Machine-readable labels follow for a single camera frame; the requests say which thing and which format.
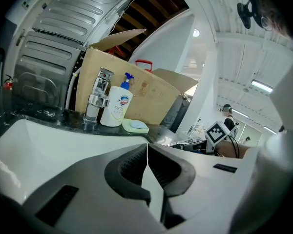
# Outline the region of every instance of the countertop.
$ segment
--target countertop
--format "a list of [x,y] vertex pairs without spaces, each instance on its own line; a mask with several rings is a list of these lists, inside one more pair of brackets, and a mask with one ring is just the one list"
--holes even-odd
[[130,133],[122,126],[106,127],[100,124],[84,124],[83,113],[61,107],[47,106],[27,101],[0,88],[0,137],[20,119],[66,131],[103,136],[141,136],[150,143],[169,145],[182,140],[162,125],[148,125],[147,134]]

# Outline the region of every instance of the white sink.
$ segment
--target white sink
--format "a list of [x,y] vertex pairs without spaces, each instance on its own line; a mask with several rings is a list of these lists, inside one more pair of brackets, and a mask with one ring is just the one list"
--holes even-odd
[[0,192],[22,204],[77,161],[143,143],[138,136],[74,133],[21,119],[0,138]]

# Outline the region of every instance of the faucet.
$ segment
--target faucet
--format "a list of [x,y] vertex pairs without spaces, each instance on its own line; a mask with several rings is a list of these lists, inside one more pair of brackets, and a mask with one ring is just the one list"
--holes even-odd
[[105,91],[113,74],[113,72],[103,67],[100,68],[98,77],[93,84],[92,93],[88,99],[88,105],[84,115],[85,123],[97,123],[99,109],[108,106],[109,98],[105,94]]

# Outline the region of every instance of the soap dispenser bottle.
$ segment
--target soap dispenser bottle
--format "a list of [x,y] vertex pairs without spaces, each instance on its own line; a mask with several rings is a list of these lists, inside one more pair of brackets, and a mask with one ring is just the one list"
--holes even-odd
[[125,75],[127,76],[126,81],[124,81],[120,87],[111,87],[109,91],[109,105],[104,109],[100,120],[100,123],[104,126],[119,126],[124,119],[133,96],[129,91],[129,80],[134,79],[129,73],[125,73]]

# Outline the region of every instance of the metal panel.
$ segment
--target metal panel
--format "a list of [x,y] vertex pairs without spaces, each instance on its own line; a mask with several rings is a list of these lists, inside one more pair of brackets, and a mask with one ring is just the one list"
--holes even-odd
[[122,0],[54,0],[41,13],[33,29],[85,43],[101,19]]
[[86,48],[74,41],[30,32],[18,57],[13,92],[64,107],[73,68],[82,51]]

